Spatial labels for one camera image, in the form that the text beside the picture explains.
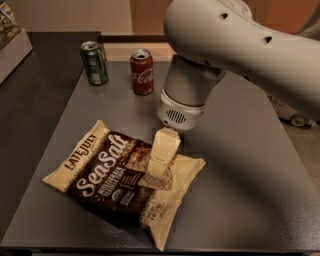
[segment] robotic arm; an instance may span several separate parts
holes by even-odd
[[[177,52],[158,108],[184,132],[197,124],[214,85],[230,70],[320,124],[320,43],[252,20],[241,0],[174,0],[164,30]]]

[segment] brown chip bag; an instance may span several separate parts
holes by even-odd
[[[162,251],[177,208],[205,162],[178,154],[154,186],[143,177],[151,149],[151,145],[111,131],[98,121],[43,181],[83,205],[140,220]]]

